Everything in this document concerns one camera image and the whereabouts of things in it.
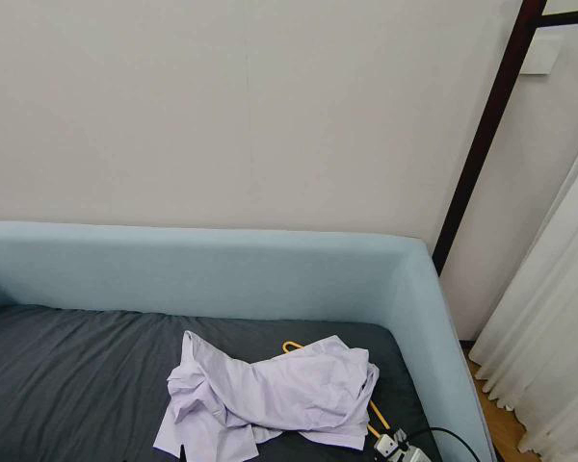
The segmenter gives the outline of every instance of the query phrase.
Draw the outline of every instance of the white wall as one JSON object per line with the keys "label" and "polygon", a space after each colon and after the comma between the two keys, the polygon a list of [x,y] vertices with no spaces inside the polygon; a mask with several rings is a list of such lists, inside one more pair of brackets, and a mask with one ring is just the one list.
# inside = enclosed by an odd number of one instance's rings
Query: white wall
{"label": "white wall", "polygon": [[[519,3],[2,0],[0,219],[432,248]],[[463,338],[577,150],[577,41],[565,77],[515,92],[460,232],[443,282]]]}

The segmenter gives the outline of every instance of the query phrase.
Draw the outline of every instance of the dark gray bed sheet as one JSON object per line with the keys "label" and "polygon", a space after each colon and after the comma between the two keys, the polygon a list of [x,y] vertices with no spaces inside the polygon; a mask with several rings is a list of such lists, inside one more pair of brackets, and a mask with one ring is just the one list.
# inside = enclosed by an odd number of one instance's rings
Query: dark gray bed sheet
{"label": "dark gray bed sheet", "polygon": [[[419,397],[389,331],[365,323],[243,321],[134,312],[0,308],[0,462],[173,461],[152,448],[169,401],[166,378],[179,362],[182,334],[234,358],[260,361],[336,334],[370,350],[381,369],[373,400],[393,428],[427,426]],[[375,428],[379,420],[372,416]],[[416,443],[439,461],[431,435]],[[259,446],[256,461],[373,460],[287,432]]]}

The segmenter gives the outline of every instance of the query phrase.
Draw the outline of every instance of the white curtain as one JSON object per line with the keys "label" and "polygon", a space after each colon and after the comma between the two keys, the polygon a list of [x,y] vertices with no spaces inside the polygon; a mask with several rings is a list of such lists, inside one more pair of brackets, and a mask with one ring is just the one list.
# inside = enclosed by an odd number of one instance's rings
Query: white curtain
{"label": "white curtain", "polygon": [[469,356],[526,426],[521,451],[578,461],[578,158]]}

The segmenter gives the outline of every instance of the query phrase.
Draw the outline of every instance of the black cable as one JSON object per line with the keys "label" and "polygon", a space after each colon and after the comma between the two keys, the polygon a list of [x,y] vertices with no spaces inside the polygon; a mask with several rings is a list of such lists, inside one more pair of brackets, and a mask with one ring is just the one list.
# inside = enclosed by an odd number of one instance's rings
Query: black cable
{"label": "black cable", "polygon": [[448,430],[447,428],[442,428],[440,426],[429,426],[428,428],[423,428],[421,430],[417,430],[417,431],[411,433],[410,435],[408,435],[407,438],[405,439],[405,441],[410,441],[412,438],[415,438],[416,436],[420,436],[424,433],[433,433],[435,431],[441,431],[443,433],[447,433],[448,435],[452,435],[454,438],[459,440],[467,448],[467,450],[469,452],[471,452],[471,455],[473,456],[473,458],[477,462],[480,462],[478,454],[475,453],[475,451],[467,444],[466,441],[464,441],[459,435],[454,433],[452,430]]}

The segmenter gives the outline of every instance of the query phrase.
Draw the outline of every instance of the light blue upholstered bed frame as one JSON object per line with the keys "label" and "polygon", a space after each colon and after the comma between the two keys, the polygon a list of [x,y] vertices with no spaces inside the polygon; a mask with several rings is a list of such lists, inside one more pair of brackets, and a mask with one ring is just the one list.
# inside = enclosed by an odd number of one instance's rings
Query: light blue upholstered bed frame
{"label": "light blue upholstered bed frame", "polygon": [[[430,425],[495,461],[421,241],[383,235],[0,221],[0,305],[373,322],[398,342]],[[394,422],[393,414],[387,415]],[[436,435],[444,461],[473,460]]]}

